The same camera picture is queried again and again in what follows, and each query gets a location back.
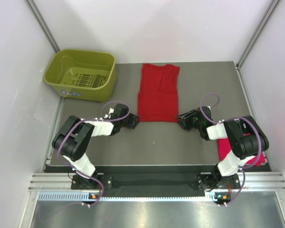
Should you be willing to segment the red t shirt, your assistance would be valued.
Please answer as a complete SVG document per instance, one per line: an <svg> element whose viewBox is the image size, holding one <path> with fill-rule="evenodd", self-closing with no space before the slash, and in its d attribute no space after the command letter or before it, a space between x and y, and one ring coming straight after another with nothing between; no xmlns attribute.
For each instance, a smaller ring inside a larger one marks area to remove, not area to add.
<svg viewBox="0 0 285 228"><path fill-rule="evenodd" d="M180 67L144 63L138 92L138 115L141 122L177 122L177 90Z"/></svg>

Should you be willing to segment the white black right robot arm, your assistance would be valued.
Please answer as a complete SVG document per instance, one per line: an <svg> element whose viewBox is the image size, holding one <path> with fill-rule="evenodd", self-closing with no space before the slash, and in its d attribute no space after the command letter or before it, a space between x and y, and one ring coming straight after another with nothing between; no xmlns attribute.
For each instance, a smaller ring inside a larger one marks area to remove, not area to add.
<svg viewBox="0 0 285 228"><path fill-rule="evenodd" d="M176 116L178 125L186 131L197 129L202 139L226 139L230 148L226 157L214 166L211 177L200 181L200 186L223 188L231 183L245 164L268 150L269 140L250 115L214 123L211 108L202 106Z"/></svg>

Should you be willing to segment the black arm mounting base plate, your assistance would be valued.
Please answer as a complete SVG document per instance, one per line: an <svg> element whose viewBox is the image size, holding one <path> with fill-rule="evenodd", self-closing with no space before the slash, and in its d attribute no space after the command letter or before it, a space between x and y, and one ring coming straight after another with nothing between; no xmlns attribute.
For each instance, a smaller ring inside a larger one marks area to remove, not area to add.
<svg viewBox="0 0 285 228"><path fill-rule="evenodd" d="M203 196L208 187L200 181L211 177L213 165L108 165L97 166L97 182L101 185L89 189L74 180L75 171L67 166L47 166L45 173L73 174L72 190L103 190L107 197L185 197ZM227 186L214 188L230 194L239 189L239 179Z"/></svg>

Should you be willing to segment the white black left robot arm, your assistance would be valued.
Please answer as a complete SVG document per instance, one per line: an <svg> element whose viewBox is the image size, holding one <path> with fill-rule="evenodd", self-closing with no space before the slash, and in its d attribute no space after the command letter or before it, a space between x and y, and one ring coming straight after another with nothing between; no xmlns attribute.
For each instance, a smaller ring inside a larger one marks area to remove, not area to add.
<svg viewBox="0 0 285 228"><path fill-rule="evenodd" d="M96 167L86 154L91 138L113 136L122 128L134 129L140 122L139 118L124 103L117 103L100 118L83 119L71 115L55 135L51 146L57 151L57 156L66 159L76 172L74 181L77 184L82 183L89 189L100 187Z"/></svg>

